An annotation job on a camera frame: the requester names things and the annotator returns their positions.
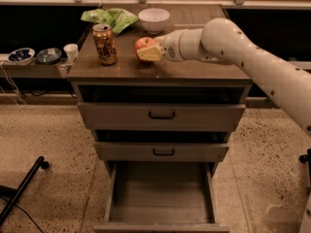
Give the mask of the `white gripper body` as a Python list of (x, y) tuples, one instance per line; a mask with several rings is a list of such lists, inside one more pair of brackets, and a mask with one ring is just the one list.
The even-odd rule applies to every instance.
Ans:
[(173, 62), (206, 62), (208, 51), (201, 44), (201, 34), (201, 29), (183, 29), (165, 35), (160, 41), (164, 56)]

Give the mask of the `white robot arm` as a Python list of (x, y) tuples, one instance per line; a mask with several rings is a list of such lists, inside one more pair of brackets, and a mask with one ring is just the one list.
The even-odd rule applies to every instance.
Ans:
[(135, 52), (142, 61), (218, 59), (233, 64), (311, 136), (311, 74), (258, 47), (227, 18), (156, 37)]

